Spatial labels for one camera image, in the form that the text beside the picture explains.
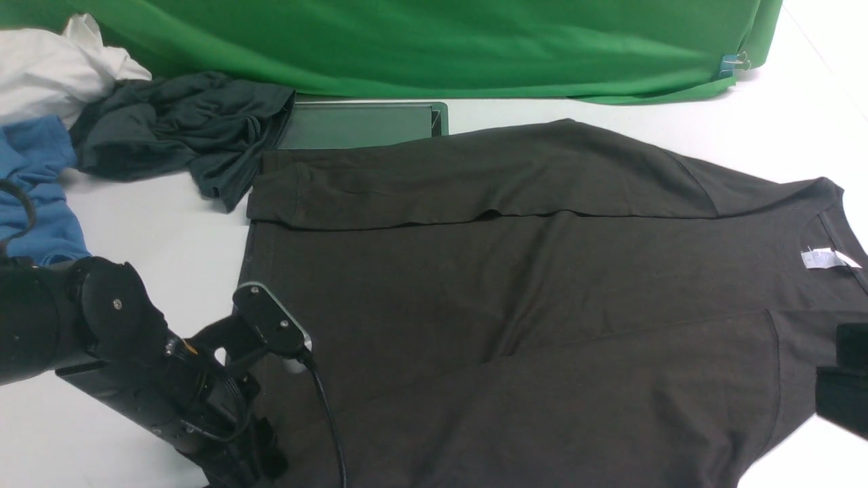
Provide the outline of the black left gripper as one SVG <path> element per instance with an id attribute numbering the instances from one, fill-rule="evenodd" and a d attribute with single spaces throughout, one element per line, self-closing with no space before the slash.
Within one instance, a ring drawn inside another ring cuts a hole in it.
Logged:
<path id="1" fill-rule="evenodd" d="M 60 379 L 171 445 L 210 487 L 273 487 L 288 469 L 272 424 L 252 411 L 258 381 L 214 353 L 262 355 L 242 319 L 220 319 L 182 339 L 165 321 L 143 325 L 96 361 L 59 368 Z"/>

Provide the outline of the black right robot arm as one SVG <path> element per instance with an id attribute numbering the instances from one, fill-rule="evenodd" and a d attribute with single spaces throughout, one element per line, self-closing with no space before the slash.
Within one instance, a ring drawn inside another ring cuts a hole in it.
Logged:
<path id="1" fill-rule="evenodd" d="M 867 439 L 867 324 L 844 323 L 835 331 L 835 365 L 816 368 L 816 414 Z"/>

